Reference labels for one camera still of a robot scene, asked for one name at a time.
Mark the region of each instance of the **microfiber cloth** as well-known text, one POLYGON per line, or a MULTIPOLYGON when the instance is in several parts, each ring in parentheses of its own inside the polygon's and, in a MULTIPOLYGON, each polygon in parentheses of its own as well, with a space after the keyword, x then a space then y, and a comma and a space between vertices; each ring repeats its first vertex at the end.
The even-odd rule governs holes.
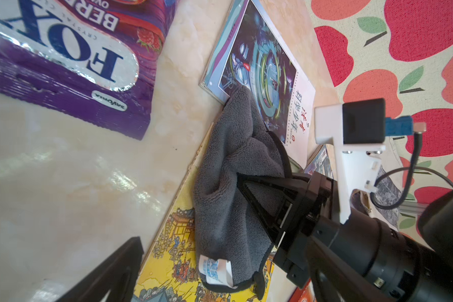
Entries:
MULTIPOLYGON (((233 285, 209 285, 216 292, 235 292, 263 281, 272 243, 250 204, 237 189, 237 173, 291 175, 280 140, 267 131, 251 91, 242 87, 226 103, 211 133, 194 189, 197 267, 200 255, 231 262, 233 285)), ((282 196, 268 187, 253 187, 260 204, 275 214, 282 196)))

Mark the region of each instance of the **towel label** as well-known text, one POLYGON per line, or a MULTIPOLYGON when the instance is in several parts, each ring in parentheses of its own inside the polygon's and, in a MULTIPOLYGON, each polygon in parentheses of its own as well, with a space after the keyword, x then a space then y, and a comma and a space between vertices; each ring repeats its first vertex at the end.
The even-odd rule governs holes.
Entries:
POLYGON ((233 286, 231 262, 228 260, 213 260, 200 255, 198 269, 200 273, 206 276, 206 283, 208 284, 223 285, 233 289, 237 288, 233 286))

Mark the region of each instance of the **book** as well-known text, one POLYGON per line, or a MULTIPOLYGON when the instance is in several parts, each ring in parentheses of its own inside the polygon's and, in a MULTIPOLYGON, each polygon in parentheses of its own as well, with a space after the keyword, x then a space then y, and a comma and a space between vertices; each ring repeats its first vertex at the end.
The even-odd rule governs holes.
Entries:
MULTIPOLYGON (((143 261, 134 288, 133 302, 258 302, 253 286, 236 293, 216 293, 199 280, 195 250, 193 187, 206 151, 212 126, 188 167, 173 204, 143 261)), ((263 269, 267 300, 273 273, 273 255, 263 269)))
POLYGON ((320 145, 310 157, 309 164, 305 168, 304 173, 312 175, 314 171, 334 179, 334 173, 332 172, 329 158, 329 150, 325 144, 320 145))
POLYGON ((247 86, 266 127, 307 164, 315 89, 259 0, 234 0, 200 86, 225 104, 247 86))
POLYGON ((307 285, 303 288, 296 288, 289 302, 315 302, 314 286, 309 279, 307 285))

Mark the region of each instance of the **white tag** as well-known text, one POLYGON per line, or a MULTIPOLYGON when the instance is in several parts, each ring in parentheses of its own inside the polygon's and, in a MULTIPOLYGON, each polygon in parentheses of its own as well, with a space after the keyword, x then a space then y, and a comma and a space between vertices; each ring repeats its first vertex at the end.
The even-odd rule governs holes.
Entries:
POLYGON ((109 94, 105 94, 100 91, 94 90, 91 96, 94 100, 98 101, 99 103, 114 108, 116 110, 126 111, 127 109, 127 105, 125 103, 110 96, 109 94))
POLYGON ((237 288, 233 286, 231 262, 228 260, 213 260, 200 255, 198 269, 200 273, 206 276, 206 283, 208 284, 223 285, 233 289, 237 288))

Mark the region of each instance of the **apple-patterned rug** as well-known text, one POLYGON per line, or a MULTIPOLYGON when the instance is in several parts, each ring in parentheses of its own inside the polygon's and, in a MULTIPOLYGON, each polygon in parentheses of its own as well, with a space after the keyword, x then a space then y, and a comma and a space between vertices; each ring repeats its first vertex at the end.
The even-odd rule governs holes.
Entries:
MULTIPOLYGON (((453 0, 306 0, 332 82, 343 102, 386 99, 387 117, 427 123, 418 165, 453 181, 453 0)), ((394 137, 409 165, 412 136, 394 137)), ((416 171, 409 200, 429 204, 450 188, 416 171)), ((399 219, 422 242, 416 215, 399 219)))

